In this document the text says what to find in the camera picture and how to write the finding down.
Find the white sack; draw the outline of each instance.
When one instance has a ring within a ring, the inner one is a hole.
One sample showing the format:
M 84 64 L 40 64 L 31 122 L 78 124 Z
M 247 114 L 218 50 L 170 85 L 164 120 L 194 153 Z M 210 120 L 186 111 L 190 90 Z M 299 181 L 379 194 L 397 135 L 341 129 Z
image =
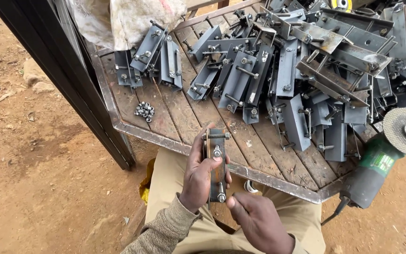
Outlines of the white sack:
M 88 41 L 116 51 L 140 45 L 150 29 L 150 20 L 168 25 L 170 31 L 187 13 L 184 0 L 67 1 L 79 32 Z

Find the person's right hand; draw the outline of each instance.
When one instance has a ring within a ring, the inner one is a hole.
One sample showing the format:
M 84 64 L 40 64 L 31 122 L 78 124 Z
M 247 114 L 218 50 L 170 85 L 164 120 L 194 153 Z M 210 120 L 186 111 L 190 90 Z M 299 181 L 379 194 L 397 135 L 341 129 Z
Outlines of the person's right hand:
M 234 193 L 226 205 L 257 250 L 267 254 L 292 253 L 295 240 L 287 234 L 270 199 L 250 193 Z

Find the pile of metal brackets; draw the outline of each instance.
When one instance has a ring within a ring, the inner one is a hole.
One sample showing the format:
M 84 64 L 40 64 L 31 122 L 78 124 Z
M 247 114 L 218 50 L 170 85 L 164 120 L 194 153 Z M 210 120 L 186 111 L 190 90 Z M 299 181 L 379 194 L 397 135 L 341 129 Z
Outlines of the pile of metal brackets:
M 347 154 L 347 127 L 362 133 L 406 107 L 406 6 L 285 2 L 267 2 L 255 18 L 236 11 L 230 32 L 210 24 L 195 45 L 184 41 L 205 61 L 187 93 L 194 100 L 212 93 L 232 113 L 242 108 L 247 124 L 265 113 L 280 139 L 287 136 L 282 149 L 304 151 L 313 140 L 327 160 L 359 156 Z
M 116 72 L 120 85 L 131 89 L 141 87 L 143 76 L 157 78 L 158 84 L 183 88 L 179 46 L 172 41 L 167 28 L 150 20 L 152 24 L 139 47 L 129 51 L 115 51 Z

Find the sneaker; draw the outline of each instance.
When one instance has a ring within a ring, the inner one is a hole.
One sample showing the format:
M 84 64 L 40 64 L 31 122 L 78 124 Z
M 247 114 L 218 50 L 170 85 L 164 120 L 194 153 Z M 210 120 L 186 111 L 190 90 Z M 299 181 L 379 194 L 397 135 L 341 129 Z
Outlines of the sneaker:
M 248 192 L 250 192 L 250 193 L 257 193 L 257 192 L 258 192 L 257 189 L 253 188 L 253 182 L 250 181 L 250 180 L 247 180 L 247 181 L 244 183 L 244 190 L 245 190 L 245 191 L 248 191 Z

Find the green angle grinder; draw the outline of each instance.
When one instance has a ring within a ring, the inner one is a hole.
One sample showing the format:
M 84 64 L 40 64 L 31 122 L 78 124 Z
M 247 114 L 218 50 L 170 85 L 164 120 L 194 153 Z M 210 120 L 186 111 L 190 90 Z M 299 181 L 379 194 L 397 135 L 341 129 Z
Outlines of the green angle grinder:
M 357 168 L 347 176 L 339 193 L 341 202 L 322 226 L 346 207 L 368 208 L 379 193 L 396 160 L 406 155 L 406 108 L 389 111 L 383 120 L 383 132 L 366 143 L 366 151 Z

